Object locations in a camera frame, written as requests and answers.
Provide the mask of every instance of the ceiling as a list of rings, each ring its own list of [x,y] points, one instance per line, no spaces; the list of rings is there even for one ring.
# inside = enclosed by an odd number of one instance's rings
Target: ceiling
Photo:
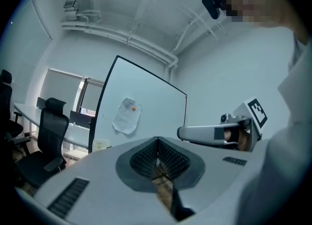
[[[182,52],[201,35],[209,32],[209,27],[216,24],[201,0],[77,1],[80,11],[101,11],[100,24],[136,34],[175,55]],[[179,47],[174,50],[183,31],[185,31],[185,36]]]

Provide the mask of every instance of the chair headrest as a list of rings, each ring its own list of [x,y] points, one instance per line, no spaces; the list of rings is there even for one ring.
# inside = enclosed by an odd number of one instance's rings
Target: chair headrest
[[[2,79],[2,82],[4,82],[4,83],[11,83],[12,82],[12,75],[10,72],[8,72],[6,70],[2,70],[1,79]]]
[[[49,98],[47,101],[45,101],[46,109],[58,116],[63,114],[63,107],[65,104],[66,102],[63,102],[55,98]]]

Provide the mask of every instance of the crumpled white paper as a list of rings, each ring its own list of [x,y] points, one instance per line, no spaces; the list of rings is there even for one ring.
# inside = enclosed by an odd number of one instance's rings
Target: crumpled white paper
[[[131,134],[137,128],[141,114],[141,105],[136,101],[125,98],[115,116],[113,127],[124,134]]]

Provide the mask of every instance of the chair seat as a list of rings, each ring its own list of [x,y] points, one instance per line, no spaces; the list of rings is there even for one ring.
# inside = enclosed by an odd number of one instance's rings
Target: chair seat
[[[10,133],[13,138],[17,137],[23,131],[23,126],[12,120],[1,121],[1,128],[4,132]]]
[[[50,162],[41,151],[36,151],[21,160],[16,165],[22,177],[33,187],[39,188],[45,181],[57,173],[46,171],[44,167]]]

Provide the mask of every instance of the person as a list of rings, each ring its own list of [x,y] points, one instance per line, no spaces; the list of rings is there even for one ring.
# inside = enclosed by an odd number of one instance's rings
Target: person
[[[294,51],[289,71],[297,64],[308,42],[309,32],[289,0],[216,0],[220,9],[233,21],[251,22],[267,28],[286,27],[293,32]],[[225,129],[225,140],[238,142],[238,149],[249,151],[249,133],[237,129]]]

